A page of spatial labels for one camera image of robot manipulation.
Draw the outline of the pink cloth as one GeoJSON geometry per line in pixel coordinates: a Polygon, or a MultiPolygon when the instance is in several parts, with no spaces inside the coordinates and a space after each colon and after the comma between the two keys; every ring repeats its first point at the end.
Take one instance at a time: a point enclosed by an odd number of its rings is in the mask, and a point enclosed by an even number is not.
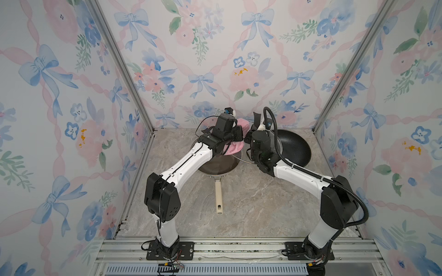
{"type": "Polygon", "coordinates": [[[237,123],[238,128],[234,129],[233,141],[224,146],[224,150],[222,151],[223,155],[234,155],[239,153],[245,145],[246,135],[251,129],[250,122],[240,118],[237,123]]]}

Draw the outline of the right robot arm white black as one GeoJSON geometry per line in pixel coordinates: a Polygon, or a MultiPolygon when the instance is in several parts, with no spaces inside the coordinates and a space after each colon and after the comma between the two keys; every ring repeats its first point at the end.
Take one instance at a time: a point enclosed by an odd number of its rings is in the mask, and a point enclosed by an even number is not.
{"type": "Polygon", "coordinates": [[[320,220],[302,245],[285,255],[303,255],[306,259],[326,263],[332,243],[345,228],[364,224],[369,211],[363,200],[353,192],[342,176],[326,177],[283,158],[276,134],[254,131],[250,138],[250,154],[258,168],[278,179],[288,181],[320,201],[320,220]]]}

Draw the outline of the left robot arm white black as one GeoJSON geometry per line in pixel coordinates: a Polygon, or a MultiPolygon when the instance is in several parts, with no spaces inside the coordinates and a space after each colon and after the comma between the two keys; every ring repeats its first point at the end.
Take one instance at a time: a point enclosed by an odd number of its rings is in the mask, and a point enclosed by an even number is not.
{"type": "Polygon", "coordinates": [[[165,259],[175,259],[178,254],[180,237],[174,218],[181,208],[179,192],[186,181],[213,157],[227,153],[232,142],[242,140],[242,127],[238,125],[236,113],[226,108],[217,117],[216,124],[205,129],[174,166],[148,176],[144,203],[157,224],[158,235],[149,244],[155,254],[165,259]]]}

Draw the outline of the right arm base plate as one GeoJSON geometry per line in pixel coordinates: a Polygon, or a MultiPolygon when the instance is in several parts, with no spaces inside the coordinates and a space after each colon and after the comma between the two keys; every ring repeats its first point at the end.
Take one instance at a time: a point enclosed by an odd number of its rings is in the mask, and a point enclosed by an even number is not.
{"type": "Polygon", "coordinates": [[[281,253],[289,261],[333,261],[335,260],[332,252],[332,242],[329,241],[323,248],[318,248],[310,241],[294,242],[288,241],[284,244],[285,248],[281,253]]]}

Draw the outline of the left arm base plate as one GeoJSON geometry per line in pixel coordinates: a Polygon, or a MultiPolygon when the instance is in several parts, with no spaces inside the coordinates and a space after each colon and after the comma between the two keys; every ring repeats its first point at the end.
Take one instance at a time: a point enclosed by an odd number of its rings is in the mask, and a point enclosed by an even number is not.
{"type": "Polygon", "coordinates": [[[148,242],[146,259],[148,261],[192,261],[195,252],[195,243],[192,241],[177,240],[171,247],[164,246],[159,240],[148,242]]]}

